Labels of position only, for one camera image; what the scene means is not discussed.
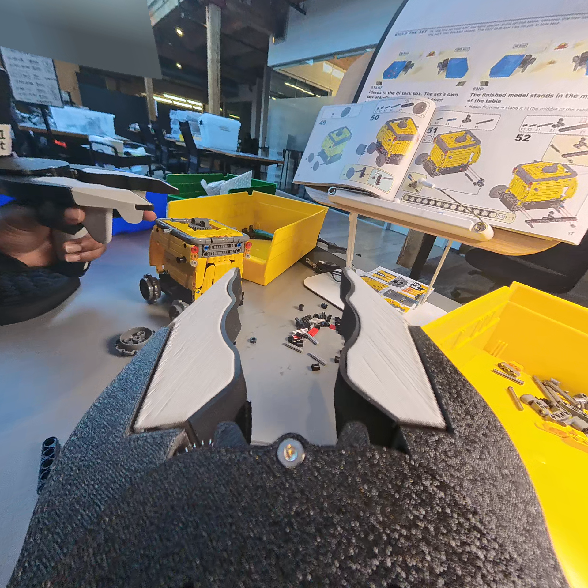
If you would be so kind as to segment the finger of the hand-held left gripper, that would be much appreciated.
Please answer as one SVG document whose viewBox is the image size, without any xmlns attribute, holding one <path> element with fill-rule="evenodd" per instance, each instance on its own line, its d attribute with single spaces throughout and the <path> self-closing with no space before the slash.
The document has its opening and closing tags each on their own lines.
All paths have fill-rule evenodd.
<svg viewBox="0 0 588 588">
<path fill-rule="evenodd" d="M 138 224 L 143 220 L 143 212 L 153 209 L 143 195 L 131 190 L 69 178 L 8 178 L 1 180 L 1 192 L 32 208 L 41 225 L 73 238 L 89 233 L 102 244 L 109 243 L 112 238 L 113 210 L 128 223 Z M 64 211 L 70 208 L 84 209 L 84 221 L 67 224 Z"/>
<path fill-rule="evenodd" d="M 81 182 L 128 189 L 134 192 L 153 192 L 166 195 L 178 195 L 179 189 L 165 180 L 130 172 L 108 170 L 96 166 L 69 165 L 65 174 Z"/>
</svg>

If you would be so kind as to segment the grey desk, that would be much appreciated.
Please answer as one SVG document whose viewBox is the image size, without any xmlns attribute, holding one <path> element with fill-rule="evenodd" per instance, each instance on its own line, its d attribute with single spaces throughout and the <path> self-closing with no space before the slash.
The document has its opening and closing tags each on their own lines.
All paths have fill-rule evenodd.
<svg viewBox="0 0 588 588">
<path fill-rule="evenodd" d="M 118 235 L 82 280 L 79 290 L 51 313 L 1 327 L 1 587 L 18 560 L 36 504 L 41 443 L 64 443 L 97 396 L 128 363 L 110 353 L 120 333 L 169 323 L 164 301 L 148 305 L 139 279 L 148 266 L 148 232 Z M 245 303 L 236 340 L 252 403 L 252 442 L 267 445 L 296 432 L 333 445 L 334 355 L 342 338 L 320 329 L 305 349 L 327 362 L 311 370 L 307 351 L 287 349 L 298 305 L 320 310 L 322 300 L 303 281 L 310 268 L 296 263 L 268 286 L 243 282 Z"/>
</svg>

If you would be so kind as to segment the white book stand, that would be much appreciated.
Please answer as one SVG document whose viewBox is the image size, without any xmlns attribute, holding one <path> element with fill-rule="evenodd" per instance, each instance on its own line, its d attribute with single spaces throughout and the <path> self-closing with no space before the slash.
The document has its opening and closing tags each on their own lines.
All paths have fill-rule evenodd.
<svg viewBox="0 0 588 588">
<path fill-rule="evenodd" d="M 409 229 L 447 239 L 449 243 L 460 242 L 497 254 L 521 256 L 546 251 L 560 243 L 559 240 L 544 239 L 507 229 L 490 226 L 488 220 L 467 217 L 455 211 L 423 209 L 401 202 L 378 199 L 366 194 L 331 187 L 328 192 L 306 186 L 305 189 L 316 202 L 330 203 L 335 208 L 349 212 L 349 232 L 345 267 L 353 266 L 357 216 L 364 215 Z"/>
</svg>

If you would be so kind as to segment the black brick beam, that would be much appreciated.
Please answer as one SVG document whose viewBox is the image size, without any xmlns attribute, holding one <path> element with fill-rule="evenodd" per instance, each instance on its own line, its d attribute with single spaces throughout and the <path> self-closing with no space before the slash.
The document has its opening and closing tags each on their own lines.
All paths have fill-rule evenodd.
<svg viewBox="0 0 588 588">
<path fill-rule="evenodd" d="M 40 467 L 38 471 L 38 481 L 36 484 L 36 492 L 39 495 L 47 479 L 51 474 L 55 461 L 59 458 L 61 451 L 61 444 L 59 439 L 55 436 L 46 438 L 41 445 L 40 453 Z"/>
</svg>

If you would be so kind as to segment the white plastic bag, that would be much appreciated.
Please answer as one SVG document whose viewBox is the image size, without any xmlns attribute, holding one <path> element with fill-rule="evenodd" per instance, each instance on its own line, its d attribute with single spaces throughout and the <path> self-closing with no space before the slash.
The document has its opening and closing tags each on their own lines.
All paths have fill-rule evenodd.
<svg viewBox="0 0 588 588">
<path fill-rule="evenodd" d="M 217 180 L 208 183 L 205 179 L 201 180 L 201 186 L 208 196 L 224 195 L 230 193 L 230 190 L 236 189 L 238 192 L 252 186 L 252 171 L 248 171 L 234 178 L 227 180 Z"/>
</svg>

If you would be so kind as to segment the yellow printed sticker sheet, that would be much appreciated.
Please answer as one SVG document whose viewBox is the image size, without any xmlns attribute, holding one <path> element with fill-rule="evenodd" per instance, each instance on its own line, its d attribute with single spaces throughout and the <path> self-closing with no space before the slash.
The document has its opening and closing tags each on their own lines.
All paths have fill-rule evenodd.
<svg viewBox="0 0 588 588">
<path fill-rule="evenodd" d="M 407 312 L 415 307 L 427 292 L 434 291 L 434 288 L 424 283 L 382 266 L 369 272 L 356 269 L 356 273 L 373 290 L 384 297 L 387 303 L 402 312 Z"/>
</svg>

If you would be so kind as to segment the building instruction booklet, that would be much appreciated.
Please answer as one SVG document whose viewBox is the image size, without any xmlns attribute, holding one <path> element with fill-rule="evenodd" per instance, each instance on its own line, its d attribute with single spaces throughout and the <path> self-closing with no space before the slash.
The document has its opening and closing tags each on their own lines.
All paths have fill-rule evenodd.
<svg viewBox="0 0 588 588">
<path fill-rule="evenodd" d="M 578 245 L 587 231 L 587 1 L 406 1 L 295 182 Z"/>
</svg>

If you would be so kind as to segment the dark wooden post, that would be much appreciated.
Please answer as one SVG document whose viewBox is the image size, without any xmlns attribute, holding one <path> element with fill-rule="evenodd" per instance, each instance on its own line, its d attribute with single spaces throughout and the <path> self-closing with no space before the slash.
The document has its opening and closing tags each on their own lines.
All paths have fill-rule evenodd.
<svg viewBox="0 0 588 588">
<path fill-rule="evenodd" d="M 436 236 L 410 230 L 405 240 L 408 247 L 407 263 L 410 264 L 409 277 L 418 280 L 435 244 Z"/>
</svg>

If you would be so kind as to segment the pile of assorted brick beams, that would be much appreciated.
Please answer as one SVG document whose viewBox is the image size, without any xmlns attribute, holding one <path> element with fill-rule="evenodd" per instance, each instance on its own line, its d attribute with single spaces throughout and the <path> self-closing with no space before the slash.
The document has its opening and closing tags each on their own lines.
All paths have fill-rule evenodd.
<svg viewBox="0 0 588 588">
<path fill-rule="evenodd" d="M 587 459 L 587 395 L 515 359 L 491 359 L 479 390 L 526 462 Z"/>
</svg>

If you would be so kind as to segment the green storage bin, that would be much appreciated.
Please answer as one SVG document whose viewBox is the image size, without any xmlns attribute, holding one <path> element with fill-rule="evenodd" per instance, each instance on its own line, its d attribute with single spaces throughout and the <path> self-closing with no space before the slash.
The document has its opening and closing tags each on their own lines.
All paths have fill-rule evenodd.
<svg viewBox="0 0 588 588">
<path fill-rule="evenodd" d="M 226 189 L 215 192 L 214 195 L 236 194 L 239 192 L 247 192 L 249 195 L 253 192 L 270 195 L 276 194 L 276 184 L 272 182 L 254 178 L 250 180 L 236 180 L 236 178 L 239 178 L 239 176 L 230 173 L 184 173 L 167 175 L 166 180 L 168 183 L 179 190 L 178 195 L 169 195 L 168 201 L 207 196 L 208 194 L 202 186 L 202 180 L 205 180 L 208 185 L 215 182 L 229 182 L 229 186 Z"/>
</svg>

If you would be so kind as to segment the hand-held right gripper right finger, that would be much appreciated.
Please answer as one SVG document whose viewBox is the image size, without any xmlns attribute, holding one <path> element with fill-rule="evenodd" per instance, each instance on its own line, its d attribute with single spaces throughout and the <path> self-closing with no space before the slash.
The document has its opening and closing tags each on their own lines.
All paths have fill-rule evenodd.
<svg viewBox="0 0 588 588">
<path fill-rule="evenodd" d="M 413 334 L 403 316 L 354 271 L 341 273 L 345 340 L 334 387 L 336 432 L 349 422 L 365 425 L 370 438 L 401 438 L 401 426 L 447 430 Z"/>
</svg>

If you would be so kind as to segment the yellow toy brick vehicle model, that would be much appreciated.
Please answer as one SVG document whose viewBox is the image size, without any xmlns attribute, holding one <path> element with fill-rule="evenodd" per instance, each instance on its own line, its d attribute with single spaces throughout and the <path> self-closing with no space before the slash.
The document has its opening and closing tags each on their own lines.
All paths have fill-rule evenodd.
<svg viewBox="0 0 588 588">
<path fill-rule="evenodd" d="M 158 277 L 144 275 L 141 294 L 147 303 L 162 294 L 171 297 L 169 316 L 174 319 L 230 269 L 242 270 L 251 247 L 246 233 L 215 220 L 158 218 L 149 242 L 149 264 Z"/>
</svg>

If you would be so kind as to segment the person's left hand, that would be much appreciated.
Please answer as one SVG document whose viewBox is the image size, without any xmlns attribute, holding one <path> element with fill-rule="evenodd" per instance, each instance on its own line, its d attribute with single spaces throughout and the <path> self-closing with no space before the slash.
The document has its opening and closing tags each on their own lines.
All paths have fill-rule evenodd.
<svg viewBox="0 0 588 588">
<path fill-rule="evenodd" d="M 58 260 L 87 263 L 98 259 L 106 248 L 90 235 L 59 244 L 32 210 L 14 204 L 1 208 L 1 253 L 28 267 L 48 267 Z"/>
</svg>

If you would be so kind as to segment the yellow storage bin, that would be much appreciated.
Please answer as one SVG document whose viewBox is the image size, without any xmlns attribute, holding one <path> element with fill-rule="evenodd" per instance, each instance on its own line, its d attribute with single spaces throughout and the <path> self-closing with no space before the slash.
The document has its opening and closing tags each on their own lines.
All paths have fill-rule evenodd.
<svg viewBox="0 0 588 588">
<path fill-rule="evenodd" d="M 424 332 L 474 388 L 444 400 L 456 441 L 472 458 L 476 497 L 492 498 L 521 580 L 489 585 L 587 587 L 587 460 L 526 462 L 479 390 L 491 359 L 515 359 L 587 394 L 587 309 L 514 282 L 436 319 Z"/>
<path fill-rule="evenodd" d="M 167 213 L 273 234 L 272 240 L 252 239 L 251 257 L 243 262 L 243 278 L 265 286 L 314 249 L 327 207 L 254 191 L 170 201 Z"/>
</svg>

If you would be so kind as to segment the white plastic box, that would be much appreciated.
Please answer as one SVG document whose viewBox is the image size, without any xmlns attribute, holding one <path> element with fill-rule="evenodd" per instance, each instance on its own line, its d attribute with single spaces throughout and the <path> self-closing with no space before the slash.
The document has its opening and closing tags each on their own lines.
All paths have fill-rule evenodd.
<svg viewBox="0 0 588 588">
<path fill-rule="evenodd" d="M 170 110 L 171 135 L 174 139 L 183 138 L 180 122 L 187 122 L 193 139 L 200 148 L 217 148 L 223 151 L 237 151 L 240 122 L 231 118 L 209 113 L 186 110 Z"/>
<path fill-rule="evenodd" d="M 58 131 L 115 137 L 115 116 L 80 107 L 49 107 L 51 127 Z"/>
</svg>

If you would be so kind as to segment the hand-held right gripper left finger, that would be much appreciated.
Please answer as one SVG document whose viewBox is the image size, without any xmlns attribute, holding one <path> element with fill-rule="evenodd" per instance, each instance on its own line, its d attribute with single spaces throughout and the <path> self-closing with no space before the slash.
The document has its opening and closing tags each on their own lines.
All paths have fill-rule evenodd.
<svg viewBox="0 0 588 588">
<path fill-rule="evenodd" d="M 249 401 L 235 342 L 241 277 L 231 269 L 170 324 L 134 431 L 183 428 L 193 442 L 235 422 L 249 443 Z"/>
</svg>

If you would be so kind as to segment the white printed sign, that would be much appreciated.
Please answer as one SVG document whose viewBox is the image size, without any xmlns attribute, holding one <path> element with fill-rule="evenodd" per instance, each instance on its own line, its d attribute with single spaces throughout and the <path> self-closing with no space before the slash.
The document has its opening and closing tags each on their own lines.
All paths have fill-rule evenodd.
<svg viewBox="0 0 588 588">
<path fill-rule="evenodd" d="M 52 59 L 5 47 L 1 47 L 1 56 L 15 100 L 63 107 Z"/>
</svg>

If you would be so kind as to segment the pile of black brick parts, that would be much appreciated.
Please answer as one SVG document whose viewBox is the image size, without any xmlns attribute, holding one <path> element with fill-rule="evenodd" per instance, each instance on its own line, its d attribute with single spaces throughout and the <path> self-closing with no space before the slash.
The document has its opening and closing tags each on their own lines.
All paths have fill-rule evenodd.
<svg viewBox="0 0 588 588">
<path fill-rule="evenodd" d="M 293 329 L 282 341 L 285 348 L 303 356 L 311 372 L 338 366 L 344 346 L 342 312 L 333 315 L 324 309 L 295 317 L 293 322 Z"/>
</svg>

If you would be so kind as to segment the grey toothed brick wheel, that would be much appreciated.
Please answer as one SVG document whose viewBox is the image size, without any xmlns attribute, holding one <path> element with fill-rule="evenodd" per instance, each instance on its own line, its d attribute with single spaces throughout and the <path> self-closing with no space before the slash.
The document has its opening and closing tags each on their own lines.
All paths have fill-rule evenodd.
<svg viewBox="0 0 588 588">
<path fill-rule="evenodd" d="M 155 333 L 149 327 L 132 327 L 122 332 L 115 340 L 114 354 L 122 357 L 135 356 Z"/>
</svg>

